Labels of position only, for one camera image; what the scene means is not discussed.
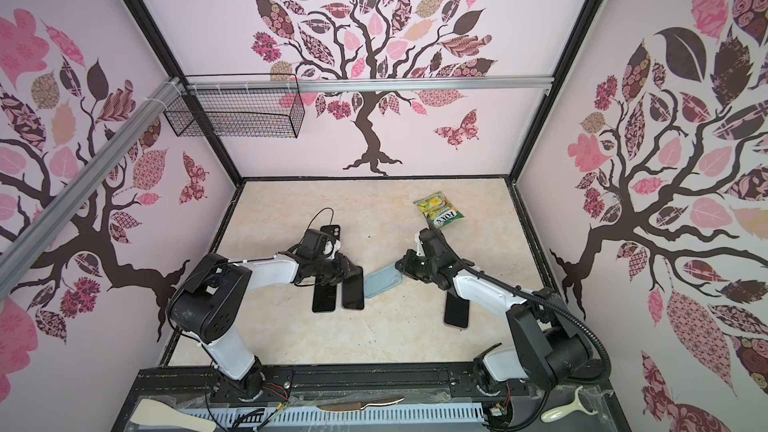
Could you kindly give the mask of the dark blue phone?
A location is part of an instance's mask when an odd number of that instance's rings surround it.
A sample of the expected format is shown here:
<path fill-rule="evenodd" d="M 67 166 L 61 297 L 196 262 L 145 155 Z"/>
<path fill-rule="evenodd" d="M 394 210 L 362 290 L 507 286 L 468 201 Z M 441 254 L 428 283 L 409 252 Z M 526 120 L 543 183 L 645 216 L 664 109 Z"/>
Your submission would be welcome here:
<path fill-rule="evenodd" d="M 313 288 L 312 312 L 315 314 L 332 313 L 336 309 L 337 285 L 319 285 Z"/>

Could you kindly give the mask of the black phone case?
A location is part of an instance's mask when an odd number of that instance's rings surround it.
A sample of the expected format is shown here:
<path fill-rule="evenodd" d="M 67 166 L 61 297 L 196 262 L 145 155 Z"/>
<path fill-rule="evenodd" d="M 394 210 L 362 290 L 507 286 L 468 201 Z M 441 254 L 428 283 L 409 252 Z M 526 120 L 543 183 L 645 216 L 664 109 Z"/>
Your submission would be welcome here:
<path fill-rule="evenodd" d="M 339 225 L 324 225 L 320 228 L 320 231 L 332 237 L 334 241 L 339 241 L 341 239 L 341 227 Z"/>

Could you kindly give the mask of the black phone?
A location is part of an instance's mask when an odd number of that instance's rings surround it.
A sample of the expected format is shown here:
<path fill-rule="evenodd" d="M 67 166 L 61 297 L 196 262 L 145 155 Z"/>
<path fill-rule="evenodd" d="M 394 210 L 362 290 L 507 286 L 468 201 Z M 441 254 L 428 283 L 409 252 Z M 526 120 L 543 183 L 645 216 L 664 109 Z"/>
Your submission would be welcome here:
<path fill-rule="evenodd" d="M 356 266 L 350 269 L 342 281 L 342 307 L 347 310 L 365 308 L 364 271 Z"/>
<path fill-rule="evenodd" d="M 443 323 L 447 326 L 467 329 L 469 326 L 470 302 L 452 293 L 446 294 Z"/>

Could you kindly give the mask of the light blue phone case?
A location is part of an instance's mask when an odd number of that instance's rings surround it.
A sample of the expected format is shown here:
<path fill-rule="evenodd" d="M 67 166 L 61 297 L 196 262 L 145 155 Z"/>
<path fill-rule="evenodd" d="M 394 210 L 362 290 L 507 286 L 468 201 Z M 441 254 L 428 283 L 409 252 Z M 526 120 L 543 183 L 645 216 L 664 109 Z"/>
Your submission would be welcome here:
<path fill-rule="evenodd" d="M 366 299 L 381 295 L 402 283 L 403 275 L 394 264 L 384 267 L 364 278 L 363 292 Z"/>

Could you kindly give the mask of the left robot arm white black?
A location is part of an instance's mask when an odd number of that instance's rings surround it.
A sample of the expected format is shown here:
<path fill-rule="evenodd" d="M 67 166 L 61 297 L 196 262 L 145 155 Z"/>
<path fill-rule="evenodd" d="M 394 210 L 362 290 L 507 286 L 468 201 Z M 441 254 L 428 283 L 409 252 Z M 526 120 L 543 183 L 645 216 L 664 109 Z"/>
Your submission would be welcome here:
<path fill-rule="evenodd" d="M 317 251 L 295 245 L 270 258 L 238 261 L 208 254 L 169 299 L 165 315 L 181 335 L 202 346 L 222 382 L 240 399 L 255 399 L 264 384 L 261 363 L 235 327 L 245 295 L 310 277 L 321 286 L 360 278 L 363 268 L 339 249 L 338 242 Z"/>

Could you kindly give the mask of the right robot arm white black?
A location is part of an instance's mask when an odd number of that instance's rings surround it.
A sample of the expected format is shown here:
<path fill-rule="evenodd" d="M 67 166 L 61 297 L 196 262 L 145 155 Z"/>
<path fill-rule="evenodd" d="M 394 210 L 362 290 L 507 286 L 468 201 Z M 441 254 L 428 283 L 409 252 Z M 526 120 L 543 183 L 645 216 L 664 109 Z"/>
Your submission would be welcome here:
<path fill-rule="evenodd" d="M 473 379 L 482 390 L 522 380 L 551 391 L 564 382 L 590 385 L 609 378 L 607 348 L 553 289 L 534 291 L 502 282 L 460 257 L 439 230 L 421 230 L 415 243 L 395 263 L 398 272 L 507 322 L 512 345 L 494 345 L 474 359 Z"/>

